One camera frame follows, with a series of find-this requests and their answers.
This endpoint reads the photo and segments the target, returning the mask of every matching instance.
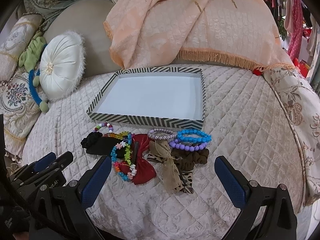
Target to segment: white round cushion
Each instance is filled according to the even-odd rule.
[[[65,98],[79,84],[84,72],[83,39],[68,31],[54,37],[40,62],[40,84],[50,100]]]

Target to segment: screw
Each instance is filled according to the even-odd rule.
[[[44,190],[47,189],[47,187],[48,187],[48,186],[47,186],[46,184],[44,184],[44,185],[42,185],[42,186],[40,187],[40,190],[41,190],[41,191],[44,191]]]
[[[74,187],[74,186],[76,186],[77,184],[78,184],[78,181],[75,180],[75,179],[73,179],[72,181],[69,182],[69,186],[70,186],[70,187]]]
[[[257,187],[258,186],[258,182],[256,182],[255,180],[250,180],[250,185],[252,186],[252,187]]]
[[[286,189],[287,189],[287,186],[286,186],[285,184],[280,184],[280,189],[286,190]]]

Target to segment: green stuffed toy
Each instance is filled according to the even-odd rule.
[[[25,67],[26,71],[29,73],[29,89],[33,99],[39,105],[40,110],[43,113],[49,111],[48,104],[41,100],[39,97],[35,87],[39,85],[39,74],[40,71],[38,70],[36,73],[36,77],[34,78],[34,69],[38,60],[41,57],[41,53],[46,46],[46,41],[44,37],[42,37],[42,33],[38,32],[33,36],[30,41],[29,46],[27,49],[20,55],[19,58],[19,67]]]
[[[44,37],[42,37],[41,35],[42,33],[39,32],[35,36],[33,36],[27,49],[20,55],[19,67],[24,66],[28,73],[30,72],[30,70],[35,69],[42,49],[46,44]]]

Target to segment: blue gripper pad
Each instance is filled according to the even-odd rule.
[[[233,205],[236,208],[244,208],[246,203],[245,191],[220,157],[216,158],[214,162],[214,170]]]
[[[106,182],[112,168],[111,159],[106,157],[101,163],[97,171],[92,175],[91,179],[88,181],[82,190],[81,195],[81,205],[84,209],[92,207],[96,201],[102,186]]]
[[[56,160],[56,155],[53,152],[48,153],[46,156],[42,157],[39,161],[35,163],[33,167],[34,172],[43,171],[46,167],[52,164]]]

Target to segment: red object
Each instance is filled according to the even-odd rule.
[[[253,74],[255,74],[257,76],[261,76],[262,75],[262,72],[260,70],[258,70],[257,68],[254,69],[252,72],[253,72]]]
[[[296,67],[298,67],[298,65],[299,65],[299,60],[298,60],[297,58],[294,58],[293,64],[294,64]]]
[[[135,142],[139,142],[139,149],[136,160],[137,174],[133,177],[132,182],[138,185],[153,179],[156,176],[156,171],[153,166],[142,157],[142,153],[149,149],[150,138],[148,135],[142,133],[133,135],[131,145],[134,146]],[[121,162],[119,168],[124,174],[131,172],[127,162]]]
[[[307,38],[307,41],[309,41],[309,39],[310,39],[311,31],[312,31],[312,29],[310,29],[310,28],[303,29],[303,36],[305,38]]]
[[[299,65],[298,65],[298,68],[300,69],[301,75],[302,75],[304,78],[306,78],[307,75],[308,75],[308,72],[309,72],[308,68],[306,67],[306,64],[305,64],[303,61],[301,61],[301,62],[299,63]]]

